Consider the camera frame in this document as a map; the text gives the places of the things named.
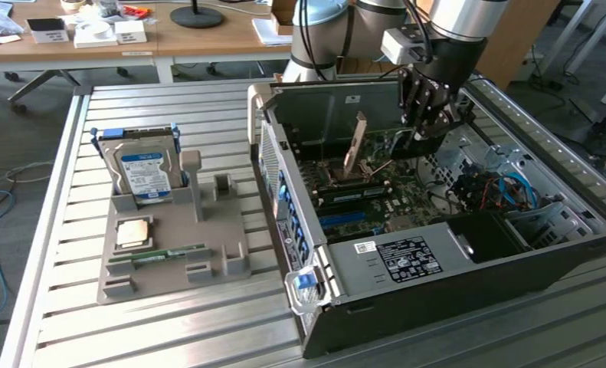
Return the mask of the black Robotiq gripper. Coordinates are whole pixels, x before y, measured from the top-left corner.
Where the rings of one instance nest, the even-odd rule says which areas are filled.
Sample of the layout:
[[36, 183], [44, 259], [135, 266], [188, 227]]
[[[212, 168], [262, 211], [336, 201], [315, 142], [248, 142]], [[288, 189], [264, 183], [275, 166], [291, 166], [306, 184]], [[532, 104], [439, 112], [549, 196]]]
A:
[[472, 116], [457, 107], [457, 99], [487, 44], [485, 38], [475, 42], [435, 39], [432, 59], [399, 72], [397, 105], [403, 109], [403, 125], [412, 129], [416, 140], [445, 136]]

